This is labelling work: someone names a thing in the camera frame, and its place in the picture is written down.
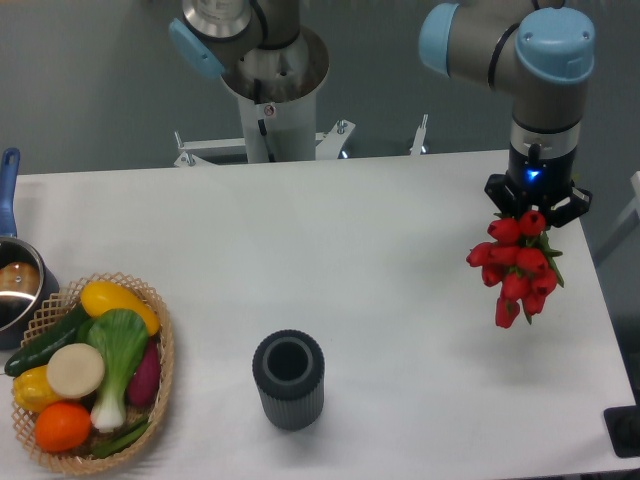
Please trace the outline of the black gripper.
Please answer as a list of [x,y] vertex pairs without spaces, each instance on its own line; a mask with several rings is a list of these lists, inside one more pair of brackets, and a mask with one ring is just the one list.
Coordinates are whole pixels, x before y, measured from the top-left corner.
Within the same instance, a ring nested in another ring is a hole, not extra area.
[[525,195],[528,204],[556,204],[547,216],[548,224],[554,228],[561,228],[589,211],[593,194],[572,187],[580,130],[580,122],[551,133],[512,123],[507,172],[491,174],[484,187],[502,215],[520,217],[520,194]]

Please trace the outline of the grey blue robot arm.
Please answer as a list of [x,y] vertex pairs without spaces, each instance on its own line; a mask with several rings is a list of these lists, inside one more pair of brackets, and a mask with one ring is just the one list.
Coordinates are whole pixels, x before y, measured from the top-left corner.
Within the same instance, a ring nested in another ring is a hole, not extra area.
[[[169,35],[194,70],[236,97],[249,161],[318,157],[316,95],[329,55],[298,2],[186,1]],[[537,209],[559,228],[588,211],[591,193],[575,185],[572,164],[594,48],[591,20],[561,1],[442,3],[424,20],[426,67],[513,99],[508,168],[485,186],[500,212]]]

